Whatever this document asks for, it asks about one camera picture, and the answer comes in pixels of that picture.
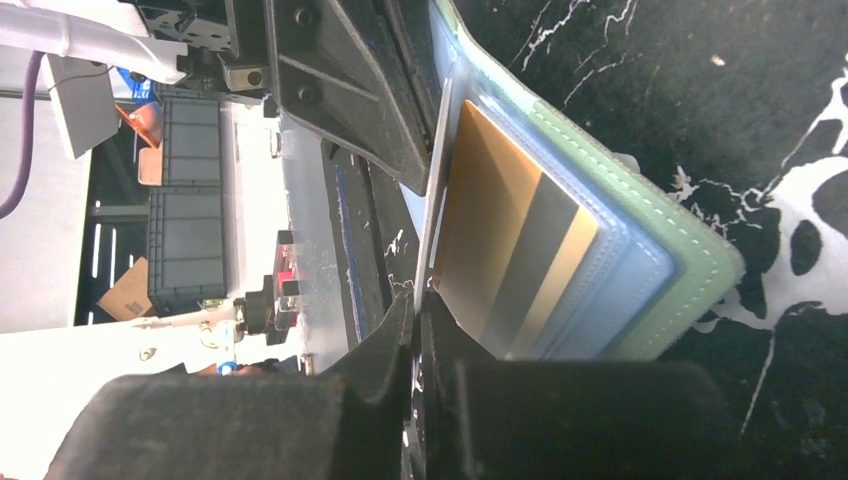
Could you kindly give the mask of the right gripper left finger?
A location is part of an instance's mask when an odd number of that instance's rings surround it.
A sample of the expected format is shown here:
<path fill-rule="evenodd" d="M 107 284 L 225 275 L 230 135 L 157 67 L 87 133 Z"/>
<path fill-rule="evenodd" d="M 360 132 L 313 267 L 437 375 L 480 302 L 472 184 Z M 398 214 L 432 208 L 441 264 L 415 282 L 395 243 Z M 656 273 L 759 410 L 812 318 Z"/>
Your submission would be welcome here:
<path fill-rule="evenodd" d="M 311 375 L 124 376 L 58 448 L 51 479 L 397 479 L 409 407 L 413 297 Z"/>

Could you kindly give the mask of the brown credit card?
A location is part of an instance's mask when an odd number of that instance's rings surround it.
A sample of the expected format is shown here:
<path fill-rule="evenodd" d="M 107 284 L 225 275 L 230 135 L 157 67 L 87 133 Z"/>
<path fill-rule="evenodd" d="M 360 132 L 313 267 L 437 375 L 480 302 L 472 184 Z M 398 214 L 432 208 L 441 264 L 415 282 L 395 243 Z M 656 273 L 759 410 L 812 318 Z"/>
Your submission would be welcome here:
<path fill-rule="evenodd" d="M 434 285 L 473 340 L 497 358 L 533 358 L 599 231 L 492 114 L 463 102 Z"/>

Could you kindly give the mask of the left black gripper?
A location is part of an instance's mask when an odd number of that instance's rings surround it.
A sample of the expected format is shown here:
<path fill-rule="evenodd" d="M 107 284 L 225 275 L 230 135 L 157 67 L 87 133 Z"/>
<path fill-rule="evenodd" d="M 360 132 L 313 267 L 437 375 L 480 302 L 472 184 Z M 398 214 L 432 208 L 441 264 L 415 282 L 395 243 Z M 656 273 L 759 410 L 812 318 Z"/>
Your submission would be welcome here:
<path fill-rule="evenodd" d="M 274 100 L 296 123 L 424 193 L 434 143 L 428 2 L 131 4 L 155 39 L 187 46 L 177 58 L 186 73 L 179 88 L 265 93 L 271 80 Z"/>

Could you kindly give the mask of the green card holder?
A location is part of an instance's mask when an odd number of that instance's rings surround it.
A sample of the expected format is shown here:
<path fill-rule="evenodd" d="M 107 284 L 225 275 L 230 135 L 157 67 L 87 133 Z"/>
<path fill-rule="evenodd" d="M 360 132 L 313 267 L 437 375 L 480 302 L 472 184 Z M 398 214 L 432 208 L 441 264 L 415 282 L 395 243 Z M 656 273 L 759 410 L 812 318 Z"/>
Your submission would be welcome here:
<path fill-rule="evenodd" d="M 517 80 L 471 37 L 452 2 L 428 4 L 439 100 L 426 189 L 403 190 L 420 240 L 413 288 L 436 290 L 448 174 L 460 109 L 470 100 L 600 225 L 533 358 L 524 360 L 657 358 L 737 283 L 740 254 L 648 181 L 631 157 L 608 150 Z"/>

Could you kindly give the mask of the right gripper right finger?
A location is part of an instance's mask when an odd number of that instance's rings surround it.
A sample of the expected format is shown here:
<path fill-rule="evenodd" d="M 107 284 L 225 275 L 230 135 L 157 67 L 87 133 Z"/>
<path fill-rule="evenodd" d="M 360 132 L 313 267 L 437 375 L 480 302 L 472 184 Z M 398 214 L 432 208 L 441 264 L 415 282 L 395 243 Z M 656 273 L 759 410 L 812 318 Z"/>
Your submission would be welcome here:
<path fill-rule="evenodd" d="M 738 479 L 725 403 L 687 363 L 516 362 L 422 318 L 430 479 Z"/>

